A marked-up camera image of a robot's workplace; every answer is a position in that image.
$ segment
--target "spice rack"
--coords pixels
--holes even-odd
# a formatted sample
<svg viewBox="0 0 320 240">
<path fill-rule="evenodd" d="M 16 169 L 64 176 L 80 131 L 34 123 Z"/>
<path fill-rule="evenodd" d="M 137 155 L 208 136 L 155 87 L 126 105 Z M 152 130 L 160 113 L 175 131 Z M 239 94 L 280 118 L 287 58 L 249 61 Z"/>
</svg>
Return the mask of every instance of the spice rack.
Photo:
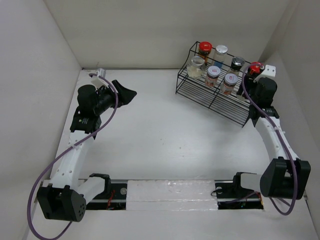
<svg viewBox="0 0 320 240">
<path fill-rule="evenodd" d="M 183 66 L 178 72 L 176 79 L 175 93 L 180 94 L 222 116 L 235 122 L 236 124 L 243 127 L 249 115 L 249 102 L 240 101 L 236 97 L 236 93 L 239 90 L 239 86 L 242 81 L 241 71 L 238 77 L 238 82 L 230 95 L 224 95 L 220 92 L 220 87 L 223 79 L 229 70 L 230 66 L 227 63 L 231 63 L 233 55 L 227 53 L 224 63 L 222 63 L 221 74 L 218 78 L 217 84 L 214 87 L 209 87 L 205 84 L 205 78 L 208 67 L 211 66 L 214 61 L 210 56 L 213 55 L 215 48 L 212 48 L 211 54 L 208 57 L 208 65 L 206 66 L 206 72 L 200 79 L 193 79 L 188 76 L 187 64 L 190 59 L 198 54 L 199 41 L 196 41 L 189 49 L 188 57 L 186 58 Z M 250 62 L 245 61 L 243 69 L 250 65 Z"/>
</svg>

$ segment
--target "white wall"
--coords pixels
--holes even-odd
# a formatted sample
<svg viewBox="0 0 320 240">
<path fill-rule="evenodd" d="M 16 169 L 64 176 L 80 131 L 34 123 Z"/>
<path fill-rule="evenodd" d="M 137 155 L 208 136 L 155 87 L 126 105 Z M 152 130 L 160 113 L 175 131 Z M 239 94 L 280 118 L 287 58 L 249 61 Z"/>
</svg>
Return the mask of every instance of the white wall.
<svg viewBox="0 0 320 240">
<path fill-rule="evenodd" d="M 42 0 L 0 1 L 0 233 L 18 240 L 53 160 L 80 66 Z"/>
<path fill-rule="evenodd" d="M 180 68 L 195 41 L 257 61 L 290 0 L 45 0 L 80 65 Z"/>
<path fill-rule="evenodd" d="M 277 66 L 275 106 L 297 154 L 311 164 L 306 187 L 315 228 L 320 234 L 320 2 L 303 0 L 288 23 L 283 40 L 267 62 Z"/>
</svg>

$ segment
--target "purple hose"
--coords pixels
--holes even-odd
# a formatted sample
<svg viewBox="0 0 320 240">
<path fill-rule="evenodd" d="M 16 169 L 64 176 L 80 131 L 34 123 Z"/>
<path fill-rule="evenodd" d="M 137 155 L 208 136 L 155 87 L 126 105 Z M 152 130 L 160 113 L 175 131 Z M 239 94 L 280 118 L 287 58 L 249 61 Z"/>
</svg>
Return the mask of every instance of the purple hose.
<svg viewBox="0 0 320 240">
<path fill-rule="evenodd" d="M 258 107 L 258 105 L 251 99 L 251 97 L 249 96 L 247 90 L 246 90 L 246 87 L 245 87 L 245 72 L 248 70 L 249 67 L 251 66 L 260 66 L 259 63 L 254 63 L 254 64 L 251 64 L 249 66 L 247 66 L 244 70 L 243 70 L 243 74 L 242 74 L 242 88 L 243 88 L 243 91 L 244 91 L 244 94 L 246 96 L 246 98 L 250 101 L 250 103 L 270 122 L 270 124 L 272 125 L 272 127 L 275 129 L 275 132 L 276 132 L 276 135 L 278 136 L 279 140 L 280 140 L 280 143 L 281 145 L 283 146 L 286 154 L 288 155 L 288 158 L 290 160 L 290 163 L 291 163 L 291 167 L 292 167 L 292 174 L 293 174 L 293 196 L 292 196 L 292 202 L 291 204 L 289 205 L 289 209 L 287 212 L 283 212 L 281 211 L 278 206 L 276 205 L 275 201 L 270 197 L 270 200 L 272 202 L 272 204 L 274 205 L 275 209 L 281 213 L 282 215 L 289 215 L 292 210 L 294 209 L 295 207 L 295 203 L 296 203 L 296 200 L 297 200 L 297 195 L 298 195 L 298 177 L 297 177 L 297 170 L 296 170 L 296 166 L 295 166 L 295 163 L 294 163 L 294 160 L 291 156 L 291 153 L 284 141 L 284 139 L 282 138 L 279 130 L 278 130 L 278 127 L 277 125 L 274 123 L 274 121 L 272 121 L 272 119 L 260 108 Z"/>
<path fill-rule="evenodd" d="M 90 73 L 89 74 L 90 77 L 92 76 L 97 76 L 97 74 L 95 73 Z M 96 135 L 98 132 L 100 132 L 108 123 L 110 123 L 110 121 L 112 120 L 112 118 L 114 117 L 115 113 L 116 113 L 116 110 L 117 110 L 117 107 L 118 107 L 118 94 L 117 94 L 117 91 L 115 89 L 115 87 L 107 80 L 105 79 L 104 77 L 102 76 L 99 76 L 100 79 L 102 79 L 103 81 L 105 81 L 109 86 L 110 88 L 112 89 L 112 91 L 115 93 L 115 105 L 114 105 L 114 110 L 111 114 L 111 116 L 109 117 L 109 119 L 100 127 L 98 128 L 96 131 L 94 131 L 93 133 L 91 133 L 90 135 L 86 136 L 85 138 L 81 139 L 80 141 L 76 142 L 74 145 L 75 146 L 78 146 L 79 144 L 83 143 L 85 140 L 91 138 L 92 136 Z M 42 177 L 46 174 L 46 172 L 48 172 L 52 167 L 53 165 L 61 158 L 63 157 L 66 153 L 68 153 L 70 150 L 72 150 L 73 147 L 69 147 L 67 150 L 65 150 L 63 153 L 61 153 L 58 157 L 56 157 L 55 160 L 53 160 L 44 170 L 43 172 L 38 176 L 38 178 L 35 180 L 33 186 L 32 186 L 32 189 L 31 189 L 31 192 L 30 192 L 30 195 L 29 195 L 29 199 L 28 199 L 28 204 L 27 204 L 27 209 L 26 209 L 26 217 L 27 217 L 27 221 L 28 221 L 28 225 L 29 225 L 29 228 L 31 230 L 31 232 L 40 240 L 57 240 L 59 239 L 66 231 L 67 229 L 70 227 L 71 223 L 72 222 L 69 222 L 68 225 L 65 227 L 65 229 L 56 237 L 54 238 L 46 238 L 46 237 L 43 237 L 41 236 L 35 229 L 34 225 L 32 224 L 32 219 L 31 219 L 31 203 L 32 203 L 32 197 L 35 193 L 35 190 L 36 190 L 36 187 L 38 185 L 38 183 L 41 181 Z"/>
</svg>

